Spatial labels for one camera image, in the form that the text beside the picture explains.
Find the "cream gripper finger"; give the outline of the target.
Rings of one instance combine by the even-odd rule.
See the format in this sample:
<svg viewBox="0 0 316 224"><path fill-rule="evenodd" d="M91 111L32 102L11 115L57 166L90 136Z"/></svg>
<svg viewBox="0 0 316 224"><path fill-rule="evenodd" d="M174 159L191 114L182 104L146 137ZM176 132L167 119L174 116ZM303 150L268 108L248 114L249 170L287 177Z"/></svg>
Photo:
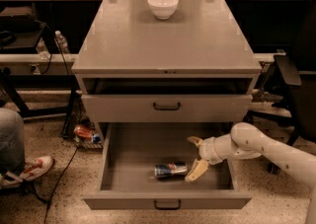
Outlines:
<svg viewBox="0 0 316 224"><path fill-rule="evenodd" d="M189 136L187 140L190 143L194 144L196 147L199 147L203 143L203 140L197 136Z"/></svg>
<svg viewBox="0 0 316 224"><path fill-rule="evenodd" d="M208 169L208 163L205 160L195 159L191 170L185 176L187 183L192 183L201 177Z"/></svg>

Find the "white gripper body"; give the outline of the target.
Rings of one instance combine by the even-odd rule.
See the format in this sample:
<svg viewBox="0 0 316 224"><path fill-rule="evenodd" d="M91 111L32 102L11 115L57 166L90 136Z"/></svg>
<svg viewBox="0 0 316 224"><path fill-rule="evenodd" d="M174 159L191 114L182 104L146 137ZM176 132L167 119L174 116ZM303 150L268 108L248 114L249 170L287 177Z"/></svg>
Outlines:
<svg viewBox="0 0 316 224"><path fill-rule="evenodd" d="M227 141L224 137L206 138L199 144L198 153L209 165L221 163L227 157Z"/></svg>

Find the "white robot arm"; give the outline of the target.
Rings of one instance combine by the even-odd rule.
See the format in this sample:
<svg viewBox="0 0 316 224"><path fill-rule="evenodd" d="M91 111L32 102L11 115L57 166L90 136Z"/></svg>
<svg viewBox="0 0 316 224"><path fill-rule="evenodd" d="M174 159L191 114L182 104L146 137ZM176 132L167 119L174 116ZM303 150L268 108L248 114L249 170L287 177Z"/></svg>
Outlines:
<svg viewBox="0 0 316 224"><path fill-rule="evenodd" d="M247 122L238 122L228 134L201 139L190 136L188 141L198 149L185 177L188 183L196 181L210 165L225 159L253 159L263 155L288 175L312 189L305 224L316 224L316 157L285 143L274 140Z"/></svg>

